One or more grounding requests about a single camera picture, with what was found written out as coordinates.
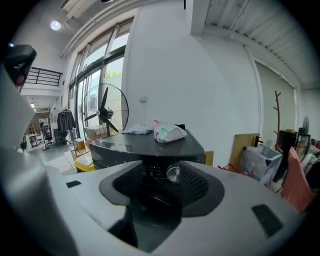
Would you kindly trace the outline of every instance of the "ceiling light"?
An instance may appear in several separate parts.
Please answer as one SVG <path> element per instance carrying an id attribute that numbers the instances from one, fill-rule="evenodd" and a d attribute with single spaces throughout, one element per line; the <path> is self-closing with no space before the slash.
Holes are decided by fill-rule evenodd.
<path id="1" fill-rule="evenodd" d="M 57 30 L 59 30 L 59 29 L 61 28 L 61 24 L 60 24 L 59 21 L 54 20 L 54 21 L 51 22 L 50 27 L 51 27 L 53 30 L 57 31 Z"/>

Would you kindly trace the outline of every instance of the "ceiling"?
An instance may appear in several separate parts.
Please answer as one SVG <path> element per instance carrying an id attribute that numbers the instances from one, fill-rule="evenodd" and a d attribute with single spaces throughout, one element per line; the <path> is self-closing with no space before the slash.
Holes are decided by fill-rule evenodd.
<path id="1" fill-rule="evenodd" d="M 57 96 L 42 96 L 42 95 L 22 95 L 22 97 L 28 103 L 30 104 L 33 103 L 34 108 L 36 110 L 49 108 L 57 99 Z"/>
<path id="2" fill-rule="evenodd" d="M 320 87 L 318 56 L 303 28 L 273 0 L 210 0 L 205 24 L 227 29 L 264 46 L 301 82 Z"/>

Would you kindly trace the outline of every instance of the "foliage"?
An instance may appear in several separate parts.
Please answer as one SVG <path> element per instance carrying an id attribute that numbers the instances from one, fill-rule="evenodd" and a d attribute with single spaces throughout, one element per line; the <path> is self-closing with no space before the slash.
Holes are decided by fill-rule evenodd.
<path id="1" fill-rule="evenodd" d="M 105 78 L 108 79 L 110 77 L 114 77 L 114 76 L 117 76 L 117 75 L 121 75 L 122 72 L 116 72 L 115 70 L 111 73 L 110 70 L 107 70 L 106 73 L 105 73 Z"/>

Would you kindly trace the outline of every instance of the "window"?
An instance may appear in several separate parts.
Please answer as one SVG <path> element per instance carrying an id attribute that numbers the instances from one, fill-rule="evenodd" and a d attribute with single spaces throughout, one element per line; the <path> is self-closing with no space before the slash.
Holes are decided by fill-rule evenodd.
<path id="1" fill-rule="evenodd" d="M 72 71 L 73 81 L 70 86 L 75 85 L 73 90 L 76 92 L 77 100 L 75 103 L 75 97 L 70 98 L 69 107 L 74 108 L 74 111 L 71 111 L 75 113 L 78 137 L 82 139 L 86 138 L 84 127 L 99 125 L 98 118 L 92 118 L 88 121 L 85 121 L 85 118 L 95 114 L 99 108 L 98 104 L 101 102 L 102 94 L 106 90 L 105 88 L 99 88 L 98 85 L 100 82 L 114 85 L 119 89 L 114 88 L 114 90 L 108 92 L 110 102 L 107 102 L 107 104 L 112 105 L 111 107 L 114 112 L 112 122 L 118 124 L 118 126 L 122 126 L 121 113 L 126 104 L 122 102 L 123 99 L 118 99 L 121 98 L 120 90 L 122 88 L 122 70 L 125 50 L 123 49 L 123 52 L 120 53 L 122 57 L 119 58 L 119 54 L 117 54 L 114 59 L 112 59 L 112 51 L 127 44 L 131 24 L 132 20 L 117 24 L 89 43 L 79 52 L 76 58 Z M 111 59 L 105 62 L 105 58 L 103 59 L 102 57 L 110 52 L 111 57 L 109 58 Z M 78 76 L 80 72 L 81 76 L 79 77 L 79 81 L 76 81 L 74 78 Z"/>
<path id="2" fill-rule="evenodd" d="M 296 108 L 294 89 L 280 76 L 265 66 L 256 63 L 261 80 L 263 95 L 263 128 L 262 140 L 267 147 L 276 144 L 278 129 L 278 112 L 276 94 L 279 94 L 280 130 L 295 129 Z"/>

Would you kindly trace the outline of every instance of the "fan blade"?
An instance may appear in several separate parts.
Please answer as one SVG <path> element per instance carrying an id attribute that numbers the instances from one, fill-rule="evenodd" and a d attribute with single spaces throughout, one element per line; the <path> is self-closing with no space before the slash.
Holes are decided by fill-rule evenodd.
<path id="1" fill-rule="evenodd" d="M 96 115 L 97 115 L 97 114 L 89 115 L 86 119 L 84 119 L 84 121 L 88 121 L 89 119 L 94 118 Z"/>
<path id="2" fill-rule="evenodd" d="M 107 101 L 107 96 L 108 96 L 108 87 L 106 88 L 106 90 L 104 92 L 102 103 L 101 103 L 101 108 L 105 107 L 105 104 L 106 104 L 106 101 Z"/>
<path id="3" fill-rule="evenodd" d="M 114 129 L 117 133 L 119 132 L 118 129 L 106 118 L 104 115 L 99 115 L 99 117 L 102 118 L 102 120 L 109 125 L 112 129 Z"/>

